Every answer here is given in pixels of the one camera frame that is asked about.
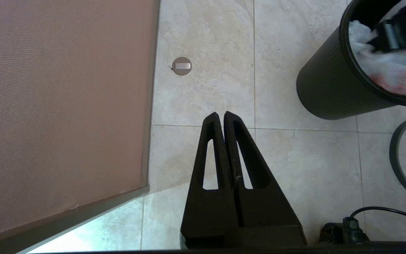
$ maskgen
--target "white plastic bag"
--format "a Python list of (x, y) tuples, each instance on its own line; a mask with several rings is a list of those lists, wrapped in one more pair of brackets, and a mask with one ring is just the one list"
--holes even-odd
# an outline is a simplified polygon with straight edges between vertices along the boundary
[(388, 92), (406, 96), (406, 50), (372, 53), (374, 47), (366, 42), (374, 37), (369, 27), (357, 20), (350, 22), (349, 41), (361, 69)]

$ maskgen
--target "tiled floor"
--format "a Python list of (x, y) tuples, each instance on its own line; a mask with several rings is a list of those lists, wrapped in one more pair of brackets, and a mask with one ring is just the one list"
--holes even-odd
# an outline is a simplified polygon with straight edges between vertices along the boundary
[[(300, 68), (346, 6), (346, 0), (162, 0), (151, 193), (68, 238), (81, 249), (178, 249), (200, 126), (213, 111), (242, 117), (309, 243), (324, 223), (340, 222), (362, 206), (406, 211), (406, 190), (388, 158), (391, 133), (406, 120), (406, 108), (325, 121), (307, 112), (295, 91)], [(186, 76), (169, 67), (179, 56), (193, 63)], [(406, 139), (402, 147), (406, 156)], [(214, 173), (208, 179), (214, 182)], [(406, 241), (402, 216), (365, 212), (358, 219), (371, 239)], [(49, 245), (66, 242), (55, 241)]]

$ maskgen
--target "black wire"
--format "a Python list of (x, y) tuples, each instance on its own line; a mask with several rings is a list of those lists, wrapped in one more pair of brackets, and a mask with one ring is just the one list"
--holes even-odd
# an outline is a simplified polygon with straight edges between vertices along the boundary
[(398, 213), (398, 214), (406, 216), (406, 212), (402, 212), (402, 211), (399, 211), (399, 210), (396, 210), (396, 209), (391, 209), (391, 208), (381, 207), (381, 206), (366, 206), (366, 207), (360, 208), (360, 209), (356, 210), (355, 212), (353, 212), (350, 215), (350, 218), (353, 218), (358, 213), (363, 212), (363, 211), (367, 211), (367, 210), (380, 210), (380, 211), (394, 212), (394, 213)]

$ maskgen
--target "trash bin rim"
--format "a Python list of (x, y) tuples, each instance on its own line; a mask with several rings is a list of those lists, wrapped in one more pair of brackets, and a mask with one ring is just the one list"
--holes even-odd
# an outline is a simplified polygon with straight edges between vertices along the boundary
[(352, 48), (350, 46), (349, 41), (349, 23), (351, 21), (352, 14), (356, 7), (362, 2), (366, 2), (367, 0), (353, 0), (347, 6), (343, 13), (343, 17), (341, 18), (339, 29), (339, 41), (340, 41), (340, 48), (346, 59), (346, 63), (350, 68), (351, 72), (354, 74), (356, 79), (365, 86), (368, 90), (374, 92), (376, 95), (389, 100), (393, 103), (406, 106), (406, 96), (404, 95), (395, 95), (394, 93), (390, 93), (387, 90), (383, 89), (377, 83), (375, 83), (367, 74), (361, 69), (359, 63), (356, 61), (355, 56), (352, 52)]

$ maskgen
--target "black trash can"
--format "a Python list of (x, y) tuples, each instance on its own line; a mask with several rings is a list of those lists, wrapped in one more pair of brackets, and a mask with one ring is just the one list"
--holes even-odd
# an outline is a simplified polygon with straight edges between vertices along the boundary
[(406, 106), (406, 96), (394, 95), (372, 81), (354, 58), (349, 23), (358, 20), (373, 29), (400, 0), (353, 0), (340, 26), (300, 70), (297, 93), (317, 117), (342, 119), (358, 114)]

